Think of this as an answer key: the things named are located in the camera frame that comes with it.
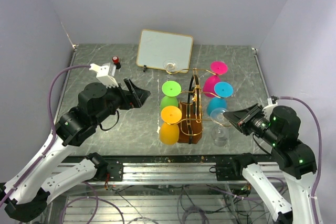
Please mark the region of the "clear wine glass front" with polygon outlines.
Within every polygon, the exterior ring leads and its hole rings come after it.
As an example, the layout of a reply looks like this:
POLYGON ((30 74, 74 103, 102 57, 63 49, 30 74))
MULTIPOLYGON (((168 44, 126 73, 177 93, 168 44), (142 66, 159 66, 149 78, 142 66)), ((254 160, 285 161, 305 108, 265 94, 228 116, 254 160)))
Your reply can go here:
POLYGON ((227 110, 225 108, 216 108, 210 114, 211 120, 215 123, 211 130, 211 137, 214 144, 219 147, 225 146, 230 139, 230 123, 228 119, 224 117, 226 112, 227 110))

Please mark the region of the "orange wine glass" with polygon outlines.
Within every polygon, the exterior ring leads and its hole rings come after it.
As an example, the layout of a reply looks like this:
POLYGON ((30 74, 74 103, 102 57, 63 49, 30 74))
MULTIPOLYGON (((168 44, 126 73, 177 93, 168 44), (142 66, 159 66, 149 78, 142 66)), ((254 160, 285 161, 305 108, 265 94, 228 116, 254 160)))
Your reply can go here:
POLYGON ((163 124, 159 131, 160 141, 166 145, 173 145, 180 137, 179 122, 182 119, 182 112, 178 107, 166 106, 161 111, 163 124))

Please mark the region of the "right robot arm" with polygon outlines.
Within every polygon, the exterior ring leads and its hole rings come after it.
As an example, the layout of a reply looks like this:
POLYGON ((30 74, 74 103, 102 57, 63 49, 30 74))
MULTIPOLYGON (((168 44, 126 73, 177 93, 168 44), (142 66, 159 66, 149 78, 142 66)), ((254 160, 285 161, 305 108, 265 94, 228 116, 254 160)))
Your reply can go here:
POLYGON ((298 138, 301 120, 294 109, 278 104, 255 104, 231 112, 217 108, 211 118, 219 125, 228 122, 242 134, 253 134, 271 146, 271 157, 283 173, 290 201, 273 186, 251 153, 235 156, 231 172, 236 179, 246 179, 252 185, 274 223, 323 222, 315 196, 316 158, 313 150, 298 138))

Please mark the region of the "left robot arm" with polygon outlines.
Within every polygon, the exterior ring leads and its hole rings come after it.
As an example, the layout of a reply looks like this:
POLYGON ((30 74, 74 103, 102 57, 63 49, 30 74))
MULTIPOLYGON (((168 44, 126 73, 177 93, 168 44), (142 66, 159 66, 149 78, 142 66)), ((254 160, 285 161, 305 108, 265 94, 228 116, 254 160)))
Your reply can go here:
POLYGON ((56 197, 78 183, 102 180, 110 173, 109 163, 98 153, 88 154, 79 164, 52 175, 54 169, 97 127, 119 110, 140 108, 150 91, 136 87, 125 78, 127 90, 119 86, 107 88, 94 82, 78 94, 78 105, 60 117, 56 134, 51 134, 44 147, 11 180, 1 184, 1 203, 12 219, 29 222, 38 217, 56 197))

